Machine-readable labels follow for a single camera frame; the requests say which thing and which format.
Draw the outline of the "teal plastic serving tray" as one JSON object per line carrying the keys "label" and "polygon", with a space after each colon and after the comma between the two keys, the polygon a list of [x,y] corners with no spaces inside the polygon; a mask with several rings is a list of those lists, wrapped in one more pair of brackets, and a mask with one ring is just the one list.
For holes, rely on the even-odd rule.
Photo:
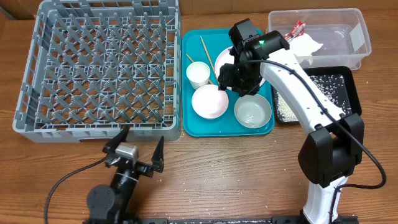
{"label": "teal plastic serving tray", "polygon": [[269,122],[261,128],[251,129],[241,125],[234,115],[234,105],[239,96],[231,90],[226,91],[229,98],[228,109],[219,118],[205,119],[193,110],[192,96],[195,90],[187,78],[187,67],[192,61],[209,64],[200,36],[205,41],[212,61],[215,62],[217,56],[224,49],[233,45],[228,32],[228,28],[191,30],[182,39],[182,122],[185,132],[191,136],[202,138],[264,135],[270,133],[274,128],[274,113]]}

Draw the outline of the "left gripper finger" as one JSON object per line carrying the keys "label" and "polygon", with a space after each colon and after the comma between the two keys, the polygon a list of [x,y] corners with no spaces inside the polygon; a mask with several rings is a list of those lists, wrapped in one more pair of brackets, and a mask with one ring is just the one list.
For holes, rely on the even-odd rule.
{"label": "left gripper finger", "polygon": [[164,171],[164,142],[165,139],[162,136],[158,142],[158,145],[152,155],[152,169],[156,172],[163,173]]}
{"label": "left gripper finger", "polygon": [[110,153],[115,153],[116,148],[122,143],[126,141],[127,135],[129,132],[129,128],[124,128],[121,130],[119,134],[117,134],[115,137],[113,137],[111,140],[109,140],[103,148],[103,152],[110,154]]}

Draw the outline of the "pink bowl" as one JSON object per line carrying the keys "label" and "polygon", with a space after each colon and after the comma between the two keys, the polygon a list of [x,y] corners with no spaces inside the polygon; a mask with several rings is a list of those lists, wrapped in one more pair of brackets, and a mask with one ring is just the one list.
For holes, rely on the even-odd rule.
{"label": "pink bowl", "polygon": [[218,86],[207,84],[199,87],[192,96],[194,112],[205,119],[216,119],[223,115],[229,106],[229,98]]}

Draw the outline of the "grey bowl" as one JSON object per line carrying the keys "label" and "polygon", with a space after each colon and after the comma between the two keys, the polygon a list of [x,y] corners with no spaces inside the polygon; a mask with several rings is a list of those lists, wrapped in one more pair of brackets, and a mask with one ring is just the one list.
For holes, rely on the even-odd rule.
{"label": "grey bowl", "polygon": [[269,122],[272,108],[269,101],[261,95],[245,95],[235,102],[234,115],[244,127],[256,129]]}

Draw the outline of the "white napkin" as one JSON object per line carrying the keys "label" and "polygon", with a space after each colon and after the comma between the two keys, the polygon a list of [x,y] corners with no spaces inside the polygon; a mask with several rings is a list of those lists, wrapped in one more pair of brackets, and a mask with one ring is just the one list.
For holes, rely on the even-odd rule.
{"label": "white napkin", "polygon": [[311,56],[323,47],[323,44],[316,42],[306,33],[294,37],[289,41],[289,45],[290,50],[297,57]]}

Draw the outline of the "grey plastic dish rack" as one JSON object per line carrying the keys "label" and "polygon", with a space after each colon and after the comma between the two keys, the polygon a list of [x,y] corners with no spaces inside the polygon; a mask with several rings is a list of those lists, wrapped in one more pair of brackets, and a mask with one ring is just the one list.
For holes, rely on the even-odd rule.
{"label": "grey plastic dish rack", "polygon": [[177,0],[43,1],[13,130],[33,142],[177,140],[182,43]]}

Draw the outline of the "red snack wrapper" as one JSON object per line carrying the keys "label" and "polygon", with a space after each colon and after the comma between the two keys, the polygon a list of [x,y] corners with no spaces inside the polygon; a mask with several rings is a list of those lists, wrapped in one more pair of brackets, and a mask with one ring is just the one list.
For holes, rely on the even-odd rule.
{"label": "red snack wrapper", "polygon": [[287,34],[284,34],[285,40],[290,42],[292,39],[294,39],[300,35],[303,35],[305,26],[306,26],[306,23],[298,21],[290,32],[288,32]]}

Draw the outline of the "white rice pile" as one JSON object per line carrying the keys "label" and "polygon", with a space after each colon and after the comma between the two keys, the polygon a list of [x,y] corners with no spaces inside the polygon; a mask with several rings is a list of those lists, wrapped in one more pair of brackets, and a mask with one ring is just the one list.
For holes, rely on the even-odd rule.
{"label": "white rice pile", "polygon": [[[317,88],[347,115],[352,114],[351,103],[342,75],[310,75]],[[273,100],[279,123],[297,123],[298,119],[283,97],[273,88]]]}

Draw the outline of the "long wooden chopstick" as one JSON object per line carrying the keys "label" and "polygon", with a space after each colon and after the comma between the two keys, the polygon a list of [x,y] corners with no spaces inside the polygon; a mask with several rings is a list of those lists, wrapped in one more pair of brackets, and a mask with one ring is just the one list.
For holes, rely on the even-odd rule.
{"label": "long wooden chopstick", "polygon": [[201,40],[201,42],[202,42],[202,45],[203,45],[204,51],[205,51],[205,53],[206,53],[206,56],[207,56],[207,58],[208,58],[208,61],[209,61],[210,65],[211,65],[211,69],[212,69],[212,71],[213,71],[213,73],[214,73],[214,75],[215,75],[216,82],[217,82],[217,84],[218,84],[218,80],[217,80],[217,76],[216,76],[216,71],[215,71],[215,66],[214,66],[214,64],[213,64],[213,61],[212,61],[211,56],[210,56],[210,53],[209,53],[209,51],[208,51],[208,48],[207,48],[207,46],[206,46],[206,44],[205,44],[205,41],[204,41],[204,39],[203,39],[202,36],[200,36],[200,40]]}

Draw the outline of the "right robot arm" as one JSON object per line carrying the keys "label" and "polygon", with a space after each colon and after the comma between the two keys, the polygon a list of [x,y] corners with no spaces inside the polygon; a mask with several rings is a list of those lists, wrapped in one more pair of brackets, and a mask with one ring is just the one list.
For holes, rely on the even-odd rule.
{"label": "right robot arm", "polygon": [[307,138],[298,154],[309,180],[307,202],[295,223],[357,223],[356,217],[337,213],[342,185],[361,163],[364,123],[347,115],[312,82],[276,30],[260,34],[250,19],[235,23],[228,32],[233,63],[221,66],[220,90],[230,88],[240,97],[259,91],[268,81],[296,115]]}

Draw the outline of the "large pink plate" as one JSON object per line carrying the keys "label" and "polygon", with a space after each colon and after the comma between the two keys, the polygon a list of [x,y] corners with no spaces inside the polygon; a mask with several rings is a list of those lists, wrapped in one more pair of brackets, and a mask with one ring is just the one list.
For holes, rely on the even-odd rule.
{"label": "large pink plate", "polygon": [[230,46],[226,49],[224,49],[217,57],[216,62],[215,62],[215,76],[216,78],[219,77],[220,75],[220,69],[221,67],[226,64],[226,63],[230,63],[233,64],[234,63],[234,57],[230,54],[230,50],[233,47]]}

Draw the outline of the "clear plastic storage bin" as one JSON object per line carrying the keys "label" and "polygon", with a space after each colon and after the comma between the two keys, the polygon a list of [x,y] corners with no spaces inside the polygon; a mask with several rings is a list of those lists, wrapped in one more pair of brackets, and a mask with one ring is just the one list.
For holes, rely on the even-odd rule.
{"label": "clear plastic storage bin", "polygon": [[346,66],[358,70],[361,60],[372,52],[368,29],[359,9],[272,11],[268,16],[268,31],[286,34],[298,21],[305,24],[305,34],[322,44],[311,55],[297,57],[302,68]]}

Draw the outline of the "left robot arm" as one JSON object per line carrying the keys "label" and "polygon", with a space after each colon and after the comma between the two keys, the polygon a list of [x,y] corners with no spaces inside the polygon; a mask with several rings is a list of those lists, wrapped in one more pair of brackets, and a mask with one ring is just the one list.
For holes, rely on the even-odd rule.
{"label": "left robot arm", "polygon": [[154,172],[164,170],[164,137],[160,137],[151,163],[147,164],[139,161],[137,146],[126,142],[128,132],[129,128],[124,128],[104,145],[105,166],[115,166],[116,172],[109,185],[90,190],[86,199],[90,216],[86,223],[139,223],[138,216],[127,210],[139,178],[151,178]]}

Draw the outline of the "black rectangular tray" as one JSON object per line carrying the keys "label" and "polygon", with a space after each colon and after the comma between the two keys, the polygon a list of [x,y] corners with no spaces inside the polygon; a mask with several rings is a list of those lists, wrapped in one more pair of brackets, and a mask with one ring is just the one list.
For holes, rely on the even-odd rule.
{"label": "black rectangular tray", "polygon": [[[318,67],[318,68],[304,68],[305,73],[310,75],[342,75],[346,85],[346,91],[348,92],[349,102],[351,103],[352,114],[361,115],[362,109],[358,98],[358,93],[354,84],[354,78],[351,70],[348,67],[337,66],[337,67]],[[280,123],[280,124],[298,124],[297,123]]]}

